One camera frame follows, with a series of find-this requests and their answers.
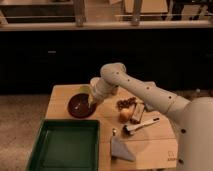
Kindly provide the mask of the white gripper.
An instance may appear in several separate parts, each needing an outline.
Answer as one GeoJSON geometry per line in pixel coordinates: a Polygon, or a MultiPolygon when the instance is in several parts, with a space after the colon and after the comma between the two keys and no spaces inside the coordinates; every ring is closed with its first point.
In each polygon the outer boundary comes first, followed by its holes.
{"type": "Polygon", "coordinates": [[[90,80],[91,103],[100,104],[112,94],[113,86],[101,77],[94,77],[90,80]]]}

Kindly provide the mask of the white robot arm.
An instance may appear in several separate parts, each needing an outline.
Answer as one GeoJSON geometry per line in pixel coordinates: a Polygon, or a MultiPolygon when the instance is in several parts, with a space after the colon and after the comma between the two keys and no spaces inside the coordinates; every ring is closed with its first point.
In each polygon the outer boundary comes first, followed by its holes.
{"type": "Polygon", "coordinates": [[[192,101],[129,76],[123,63],[105,64],[92,85],[94,103],[122,87],[180,127],[176,171],[213,171],[213,98],[192,101]]]}

